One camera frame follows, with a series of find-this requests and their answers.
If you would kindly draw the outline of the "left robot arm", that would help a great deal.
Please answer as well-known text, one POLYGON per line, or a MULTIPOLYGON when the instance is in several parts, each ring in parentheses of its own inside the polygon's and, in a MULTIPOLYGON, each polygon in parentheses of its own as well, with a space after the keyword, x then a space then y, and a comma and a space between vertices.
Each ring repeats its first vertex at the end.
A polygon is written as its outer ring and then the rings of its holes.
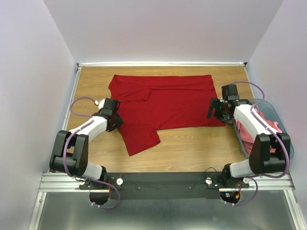
POLYGON ((92 115, 75 113, 88 117, 89 120, 77 128, 61 130, 56 134, 53 150, 49 161, 51 172, 65 173, 70 177, 90 181, 95 189, 108 186, 107 172, 104 166, 89 162, 88 151, 90 142, 104 132, 111 132, 123 124, 118 110, 120 101, 105 98, 101 101, 89 99, 98 107, 92 115))

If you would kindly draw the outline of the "dark red t-shirt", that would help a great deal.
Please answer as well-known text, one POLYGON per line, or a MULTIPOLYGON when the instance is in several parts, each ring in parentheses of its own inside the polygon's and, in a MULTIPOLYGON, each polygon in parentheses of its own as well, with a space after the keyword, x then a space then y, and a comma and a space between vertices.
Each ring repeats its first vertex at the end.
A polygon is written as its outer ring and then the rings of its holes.
POLYGON ((207 118, 211 99, 217 97, 211 75, 114 75, 109 90, 120 101, 123 125, 118 130, 129 156, 159 144, 158 130, 225 126, 207 118))

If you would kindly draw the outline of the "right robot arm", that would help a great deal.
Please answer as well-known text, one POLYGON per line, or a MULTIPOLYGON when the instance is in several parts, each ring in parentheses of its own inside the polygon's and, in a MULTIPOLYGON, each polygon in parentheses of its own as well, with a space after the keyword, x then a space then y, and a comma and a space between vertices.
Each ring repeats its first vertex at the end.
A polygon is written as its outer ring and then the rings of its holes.
POLYGON ((248 159, 224 166, 221 183, 230 188, 244 178, 266 176, 281 178, 290 168, 291 138, 279 132, 259 115, 258 105, 265 101, 252 103, 241 99, 236 82, 222 87, 221 99, 212 98, 207 117, 214 116, 224 123, 238 121, 251 135, 253 146, 248 159))

